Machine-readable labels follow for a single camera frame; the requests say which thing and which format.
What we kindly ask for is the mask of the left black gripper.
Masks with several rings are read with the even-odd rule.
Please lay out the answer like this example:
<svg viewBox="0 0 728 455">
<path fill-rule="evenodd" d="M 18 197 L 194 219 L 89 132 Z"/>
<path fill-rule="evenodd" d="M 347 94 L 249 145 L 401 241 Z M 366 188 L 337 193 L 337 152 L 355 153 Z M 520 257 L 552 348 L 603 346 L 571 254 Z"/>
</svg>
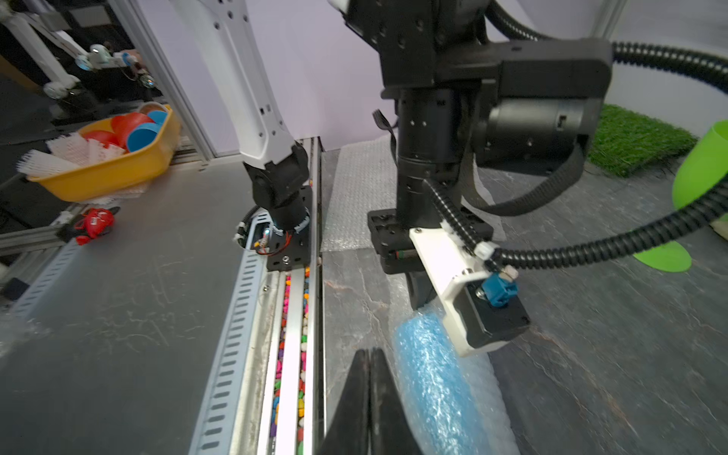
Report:
<svg viewBox="0 0 728 455">
<path fill-rule="evenodd" d="M 409 304 L 419 310 L 433 301 L 450 282 L 472 273 L 475 290 L 481 290 L 486 268 L 469 253 L 463 241 L 449 227 L 404 227 L 394 209 L 372 210 L 368 229 L 381 267 L 387 275 L 405 276 Z"/>
</svg>

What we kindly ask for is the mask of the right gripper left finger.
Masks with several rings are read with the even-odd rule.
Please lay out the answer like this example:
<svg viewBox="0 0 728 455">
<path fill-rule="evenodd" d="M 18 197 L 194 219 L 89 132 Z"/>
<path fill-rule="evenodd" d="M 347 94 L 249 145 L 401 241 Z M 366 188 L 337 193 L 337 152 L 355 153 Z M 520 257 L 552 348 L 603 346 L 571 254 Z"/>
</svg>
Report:
<svg viewBox="0 0 728 455">
<path fill-rule="evenodd" d="M 365 455 L 369 452 L 370 375 L 369 352 L 357 350 L 318 454 Z"/>
</svg>

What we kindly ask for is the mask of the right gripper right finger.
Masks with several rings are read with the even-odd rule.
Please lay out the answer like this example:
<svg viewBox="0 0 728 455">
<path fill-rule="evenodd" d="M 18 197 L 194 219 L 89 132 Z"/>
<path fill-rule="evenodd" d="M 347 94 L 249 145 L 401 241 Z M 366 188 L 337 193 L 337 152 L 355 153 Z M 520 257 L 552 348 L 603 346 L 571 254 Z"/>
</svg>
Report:
<svg viewBox="0 0 728 455">
<path fill-rule="evenodd" d="M 411 432 L 389 362 L 382 349 L 370 356 L 370 446 L 372 454 L 422 454 Z"/>
</svg>

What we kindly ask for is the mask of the blue plastic wine glass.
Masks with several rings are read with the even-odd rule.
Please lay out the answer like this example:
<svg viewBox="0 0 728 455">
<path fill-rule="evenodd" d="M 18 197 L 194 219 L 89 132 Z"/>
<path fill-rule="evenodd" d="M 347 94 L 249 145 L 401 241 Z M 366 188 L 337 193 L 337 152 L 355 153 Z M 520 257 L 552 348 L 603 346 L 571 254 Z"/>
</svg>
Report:
<svg viewBox="0 0 728 455">
<path fill-rule="evenodd" d="M 414 436 L 426 454 L 491 454 L 470 386 L 437 315 L 416 313 L 394 332 L 396 370 Z"/>
</svg>

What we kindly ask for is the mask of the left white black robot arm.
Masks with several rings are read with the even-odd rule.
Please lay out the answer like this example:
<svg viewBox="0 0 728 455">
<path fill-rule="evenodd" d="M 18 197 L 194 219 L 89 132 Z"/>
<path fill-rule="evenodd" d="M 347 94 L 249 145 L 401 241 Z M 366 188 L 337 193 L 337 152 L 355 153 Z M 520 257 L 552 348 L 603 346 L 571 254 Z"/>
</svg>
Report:
<svg viewBox="0 0 728 455">
<path fill-rule="evenodd" d="M 222 78 L 245 132 L 246 171 L 272 217 L 280 254 L 310 220 L 299 189 L 303 147 L 284 130 L 242 1 L 178 1 L 176 12 Z M 603 39 L 527 37 L 494 1 L 337 1 L 344 22 L 379 57 L 393 100 L 395 232 L 375 233 L 385 265 L 411 273 L 407 229 L 451 221 L 471 253 L 482 244 L 457 208 L 515 217 L 559 197 L 583 173 L 615 51 Z"/>
</svg>

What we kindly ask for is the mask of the neighbouring white robot arm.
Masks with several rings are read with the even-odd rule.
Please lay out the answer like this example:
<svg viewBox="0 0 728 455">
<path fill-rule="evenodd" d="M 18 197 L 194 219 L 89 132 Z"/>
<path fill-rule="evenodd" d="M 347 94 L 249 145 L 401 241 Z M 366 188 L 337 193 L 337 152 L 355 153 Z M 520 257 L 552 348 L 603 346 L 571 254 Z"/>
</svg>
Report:
<svg viewBox="0 0 728 455">
<path fill-rule="evenodd" d="M 19 11 L 11 2 L 3 1 L 1 25 L 49 79 L 43 91 L 51 100 L 64 100 L 77 94 L 81 89 L 81 80 L 66 71 L 48 44 L 64 51 L 83 71 L 128 68 L 133 81 L 150 87 L 155 85 L 136 52 L 128 49 L 113 51 L 104 44 L 82 47 L 69 34 L 70 30 L 110 26 L 111 15 L 104 3 L 64 11 L 47 1 L 26 1 L 24 5 L 27 9 Z"/>
</svg>

